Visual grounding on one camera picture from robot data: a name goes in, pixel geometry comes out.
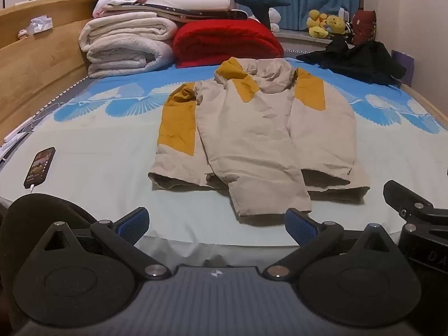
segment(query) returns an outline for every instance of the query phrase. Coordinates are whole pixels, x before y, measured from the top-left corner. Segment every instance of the wooden headboard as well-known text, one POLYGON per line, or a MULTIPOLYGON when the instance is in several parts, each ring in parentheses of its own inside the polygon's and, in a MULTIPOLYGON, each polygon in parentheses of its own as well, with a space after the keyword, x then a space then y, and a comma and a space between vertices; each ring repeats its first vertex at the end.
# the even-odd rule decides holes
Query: wooden headboard
POLYGON ((78 37, 98 0, 37 0, 0 11, 0 144, 62 91, 87 76, 78 37), (17 40, 30 20, 47 15, 53 29, 17 40))

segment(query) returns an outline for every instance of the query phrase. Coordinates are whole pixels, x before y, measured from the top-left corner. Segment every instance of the smartphone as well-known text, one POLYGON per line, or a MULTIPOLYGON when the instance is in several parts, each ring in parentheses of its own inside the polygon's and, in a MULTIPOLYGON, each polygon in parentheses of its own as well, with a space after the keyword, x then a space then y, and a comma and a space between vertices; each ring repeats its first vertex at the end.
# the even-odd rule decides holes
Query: smartphone
POLYGON ((34 157, 30 170, 26 175, 23 185, 25 188, 31 185, 39 185, 45 181, 48 169, 55 155, 56 149, 54 147, 39 151, 34 157))

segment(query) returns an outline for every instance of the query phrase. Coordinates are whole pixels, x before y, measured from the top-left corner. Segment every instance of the white wall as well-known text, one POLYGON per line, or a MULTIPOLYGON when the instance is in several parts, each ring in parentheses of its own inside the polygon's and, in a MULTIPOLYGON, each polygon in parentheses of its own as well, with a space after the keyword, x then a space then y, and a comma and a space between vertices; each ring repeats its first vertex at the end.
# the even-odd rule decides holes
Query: white wall
POLYGON ((364 0, 376 39, 415 58, 412 87, 448 114, 448 0, 364 0))
POLYGON ((364 0, 364 10, 375 10, 376 40, 390 51, 396 49, 399 29, 400 0, 364 0))
POLYGON ((412 87, 448 114, 448 0, 400 0, 397 50, 415 58, 412 87))

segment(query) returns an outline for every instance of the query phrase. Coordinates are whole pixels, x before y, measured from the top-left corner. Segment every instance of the logo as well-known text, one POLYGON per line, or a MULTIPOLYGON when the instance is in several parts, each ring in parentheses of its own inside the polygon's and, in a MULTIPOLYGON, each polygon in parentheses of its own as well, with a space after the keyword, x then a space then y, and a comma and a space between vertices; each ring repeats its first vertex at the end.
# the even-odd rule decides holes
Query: logo
POLYGON ((215 278, 219 278, 224 273, 221 270, 216 269, 216 270, 212 271, 210 274, 215 278))

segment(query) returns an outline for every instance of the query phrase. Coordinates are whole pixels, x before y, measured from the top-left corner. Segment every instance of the jacket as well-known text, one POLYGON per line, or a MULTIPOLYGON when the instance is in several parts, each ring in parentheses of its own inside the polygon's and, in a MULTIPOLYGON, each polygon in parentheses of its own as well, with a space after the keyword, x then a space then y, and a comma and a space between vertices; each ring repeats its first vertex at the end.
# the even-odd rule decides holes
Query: jacket
POLYGON ((149 177, 228 188, 240 216, 310 211, 310 194, 359 202, 369 189, 351 106, 284 59, 230 58, 213 79, 176 89, 149 177))

